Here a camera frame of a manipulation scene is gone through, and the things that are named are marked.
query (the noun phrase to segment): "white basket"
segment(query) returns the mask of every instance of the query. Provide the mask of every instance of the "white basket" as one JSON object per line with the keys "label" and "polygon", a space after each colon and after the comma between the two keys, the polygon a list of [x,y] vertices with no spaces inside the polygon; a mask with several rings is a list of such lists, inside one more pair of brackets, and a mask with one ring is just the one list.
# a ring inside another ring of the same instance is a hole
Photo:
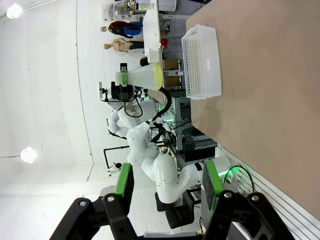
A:
{"label": "white basket", "polygon": [[199,100],[221,95],[216,29],[197,24],[181,39],[187,98]]}

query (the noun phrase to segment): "white lampshade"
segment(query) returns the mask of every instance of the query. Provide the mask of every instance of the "white lampshade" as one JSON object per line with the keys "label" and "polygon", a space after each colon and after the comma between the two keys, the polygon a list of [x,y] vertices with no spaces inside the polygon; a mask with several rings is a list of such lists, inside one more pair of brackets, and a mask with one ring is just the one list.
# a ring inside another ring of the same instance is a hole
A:
{"label": "white lampshade", "polygon": [[18,4],[14,3],[6,11],[6,16],[9,19],[17,19],[21,15],[22,11],[23,11],[22,8]]}
{"label": "white lampshade", "polygon": [[24,161],[28,164],[32,164],[34,162],[34,160],[37,158],[37,153],[30,146],[28,146],[21,151],[20,157],[21,157],[22,161]]}

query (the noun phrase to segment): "black pants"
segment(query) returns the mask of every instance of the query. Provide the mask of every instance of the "black pants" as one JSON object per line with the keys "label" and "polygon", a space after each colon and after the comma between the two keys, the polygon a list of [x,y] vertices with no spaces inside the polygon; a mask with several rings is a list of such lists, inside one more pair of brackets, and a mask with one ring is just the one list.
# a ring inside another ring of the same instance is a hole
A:
{"label": "black pants", "polygon": [[129,43],[133,44],[130,46],[130,49],[144,49],[145,48],[145,44],[143,41],[129,41]]}

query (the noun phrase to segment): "bolt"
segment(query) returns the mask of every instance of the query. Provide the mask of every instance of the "bolt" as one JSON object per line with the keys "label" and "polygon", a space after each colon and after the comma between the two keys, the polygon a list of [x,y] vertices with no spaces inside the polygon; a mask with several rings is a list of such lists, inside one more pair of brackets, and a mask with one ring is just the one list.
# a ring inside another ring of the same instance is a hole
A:
{"label": "bolt", "polygon": [[115,198],[113,196],[108,196],[108,198],[107,198],[108,202],[112,202],[113,200],[115,200]]}
{"label": "bolt", "polygon": [[259,197],[257,195],[253,195],[252,198],[251,198],[253,201],[258,201],[259,200]]}
{"label": "bolt", "polygon": [[232,193],[227,191],[223,196],[228,199],[232,197]]}

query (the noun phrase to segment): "cardboard box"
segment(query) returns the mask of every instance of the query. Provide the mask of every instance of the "cardboard box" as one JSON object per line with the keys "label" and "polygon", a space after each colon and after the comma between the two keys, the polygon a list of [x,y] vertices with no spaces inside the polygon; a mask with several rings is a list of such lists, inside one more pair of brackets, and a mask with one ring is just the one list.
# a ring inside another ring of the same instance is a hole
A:
{"label": "cardboard box", "polygon": [[[165,59],[163,60],[163,71],[179,70],[179,63],[176,59]],[[179,76],[165,76],[163,78],[163,87],[181,86]]]}

